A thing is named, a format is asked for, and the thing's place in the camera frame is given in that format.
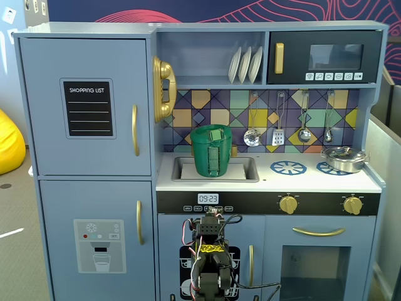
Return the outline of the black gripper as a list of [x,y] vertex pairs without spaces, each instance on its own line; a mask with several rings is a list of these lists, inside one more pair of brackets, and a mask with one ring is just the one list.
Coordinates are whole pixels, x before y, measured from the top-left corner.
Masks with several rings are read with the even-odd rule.
[[224,234],[225,223],[222,208],[209,208],[204,216],[194,220],[194,239],[203,242],[218,242]]

